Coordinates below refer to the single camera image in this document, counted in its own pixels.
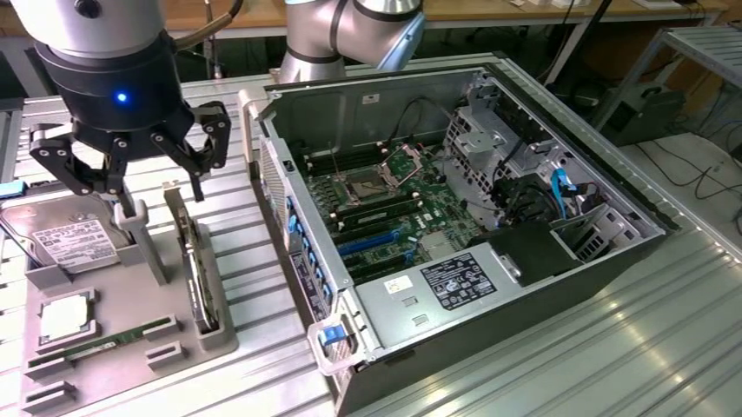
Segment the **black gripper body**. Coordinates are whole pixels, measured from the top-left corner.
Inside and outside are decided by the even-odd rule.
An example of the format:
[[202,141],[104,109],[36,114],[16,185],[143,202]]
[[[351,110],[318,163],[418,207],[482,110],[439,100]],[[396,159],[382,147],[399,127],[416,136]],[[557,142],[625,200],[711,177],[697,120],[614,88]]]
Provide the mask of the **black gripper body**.
[[163,154],[152,134],[183,140],[194,115],[182,95],[174,40],[166,32],[139,52],[113,58],[69,56],[43,43],[36,51],[79,142],[108,154],[121,137],[128,159],[135,161]]

